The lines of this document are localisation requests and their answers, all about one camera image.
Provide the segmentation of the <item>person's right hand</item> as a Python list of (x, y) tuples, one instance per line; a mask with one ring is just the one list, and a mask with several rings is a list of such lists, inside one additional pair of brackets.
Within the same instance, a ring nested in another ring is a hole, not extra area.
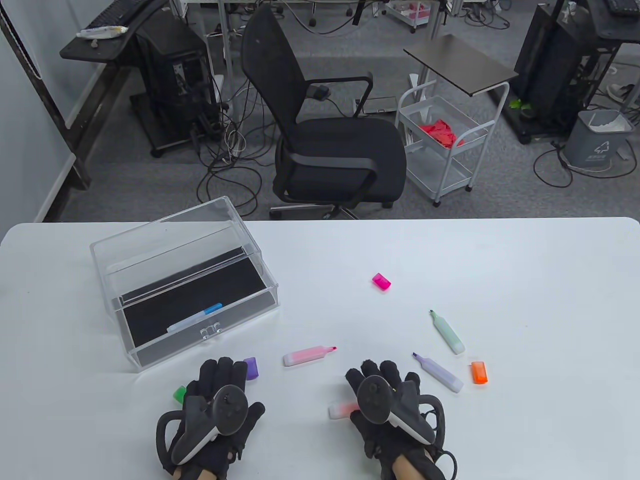
[(400, 458), (426, 479), (442, 479), (436, 465), (446, 455), (446, 418), (441, 400), (421, 393), (421, 380), (411, 371), (402, 379), (397, 365), (366, 359), (346, 372), (358, 408), (349, 418), (364, 442), (365, 454), (381, 464), (384, 479), (398, 479)]

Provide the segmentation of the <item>person's left hand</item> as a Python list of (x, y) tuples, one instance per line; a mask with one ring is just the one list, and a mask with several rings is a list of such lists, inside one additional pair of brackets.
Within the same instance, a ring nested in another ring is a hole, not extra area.
[(177, 480), (225, 480), (242, 459), (247, 439), (265, 413), (245, 393), (249, 366), (231, 358), (208, 359), (183, 396), (182, 409), (157, 421), (155, 445), (162, 468)]

